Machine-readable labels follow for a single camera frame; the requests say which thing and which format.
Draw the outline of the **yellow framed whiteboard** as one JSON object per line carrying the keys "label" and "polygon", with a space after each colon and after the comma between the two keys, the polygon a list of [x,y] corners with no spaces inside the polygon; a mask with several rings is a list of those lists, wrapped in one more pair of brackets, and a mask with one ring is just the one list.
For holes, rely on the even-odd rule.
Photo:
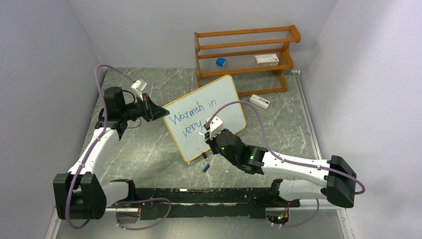
{"label": "yellow framed whiteboard", "polygon": [[204,142],[204,124],[223,105],[238,101],[230,75],[220,77],[164,106],[170,114],[164,122],[185,162],[190,162],[210,148]]}

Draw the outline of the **blue marker cap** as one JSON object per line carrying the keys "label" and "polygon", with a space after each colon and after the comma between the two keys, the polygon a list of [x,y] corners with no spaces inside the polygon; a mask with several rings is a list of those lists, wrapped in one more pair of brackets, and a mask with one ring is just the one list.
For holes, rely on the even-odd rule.
{"label": "blue marker cap", "polygon": [[205,173],[210,168],[210,164],[207,163],[206,166],[203,168],[202,172]]}

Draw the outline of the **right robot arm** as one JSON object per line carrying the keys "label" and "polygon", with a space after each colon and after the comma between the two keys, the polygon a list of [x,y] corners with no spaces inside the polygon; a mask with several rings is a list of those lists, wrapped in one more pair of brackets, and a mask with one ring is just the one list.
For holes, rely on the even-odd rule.
{"label": "right robot arm", "polygon": [[274,206],[299,199],[325,199],[331,204],[354,207],[356,173],[340,156],[329,160],[310,160],[245,144],[239,136],[212,122],[205,127],[206,144],[213,154],[219,154],[245,173],[276,176],[269,192]]}

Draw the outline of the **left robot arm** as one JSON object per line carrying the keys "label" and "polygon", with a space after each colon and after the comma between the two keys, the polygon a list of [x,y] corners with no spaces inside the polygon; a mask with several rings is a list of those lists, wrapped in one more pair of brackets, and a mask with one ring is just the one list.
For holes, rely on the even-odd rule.
{"label": "left robot arm", "polygon": [[57,174],[53,189],[58,218],[62,220],[98,220],[107,207],[118,202],[125,207],[136,204],[138,193],[133,180],[116,179],[102,185],[96,173],[102,169],[111,150],[122,139],[128,121],[143,118],[147,122],[169,115],[143,93],[126,103],[121,87],[105,89],[105,106],[99,114],[93,137],[86,150],[67,173]]}

